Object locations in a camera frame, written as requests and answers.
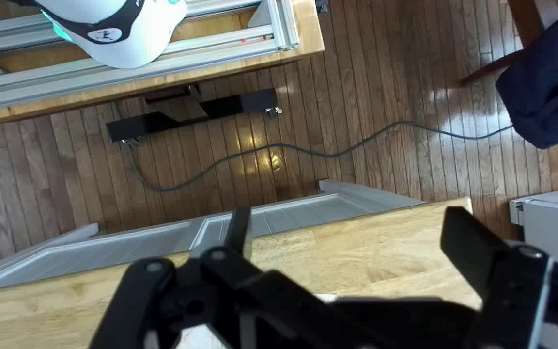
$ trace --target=black metal bracket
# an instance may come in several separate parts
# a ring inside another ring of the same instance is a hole
[[[111,142],[135,142],[141,137],[166,133],[173,129],[185,129],[191,125],[201,125],[208,121],[228,119],[241,113],[265,113],[266,117],[278,117],[282,111],[276,105],[274,90],[261,90],[243,96],[230,96],[222,100],[203,102],[199,104],[204,111],[203,119],[191,121],[173,121],[162,113],[148,113],[133,119],[123,119],[115,123],[108,123],[106,131]]]
[[[447,210],[441,245],[483,299],[480,313],[437,299],[325,305],[241,257],[247,222],[249,210],[235,212],[224,245],[179,268],[160,259],[131,264],[90,348],[173,348],[183,330],[204,325],[234,349],[536,349],[540,325],[558,325],[558,264],[530,247],[507,249],[462,208]]]

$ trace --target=light wood table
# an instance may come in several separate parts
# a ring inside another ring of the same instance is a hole
[[[144,92],[164,90],[172,86],[185,86],[193,82],[204,82],[210,78],[241,74],[249,71],[259,71],[265,67],[276,67],[276,65],[284,65],[290,61],[299,61],[299,59],[307,59],[313,55],[321,55],[323,40],[321,40],[319,20],[315,12],[315,0],[292,0],[292,9],[294,9],[297,36],[299,36],[299,45],[294,51],[276,53],[276,55],[268,55],[261,59],[234,61],[234,63],[218,65],[218,67],[173,73],[168,76],[146,78],[146,80],[133,82],[133,84],[119,84],[111,88],[75,92],[63,98],[48,98],[48,100],[40,100],[34,104],[13,105],[13,107],[0,109],[0,123],[57,113],[57,111],[65,111],[73,107],[86,107],[86,105],[94,105],[102,102],[139,96]],[[13,16],[24,16],[24,14],[26,10],[20,10],[17,7],[5,5],[5,0],[0,0],[0,18],[13,18]],[[230,30],[239,30],[245,26],[247,18],[249,14],[230,14],[230,16],[181,24],[173,40],[191,40],[191,38],[230,32]],[[84,59],[84,53],[71,45],[61,45],[61,47],[36,49],[32,53],[15,53],[9,57],[0,57],[0,69],[5,73],[18,73],[18,71],[46,67],[46,65],[69,63],[77,59]]]
[[[439,253],[452,201],[255,239],[251,261],[317,296],[435,296],[476,309],[478,297]],[[86,348],[123,266],[0,292],[0,348]]]

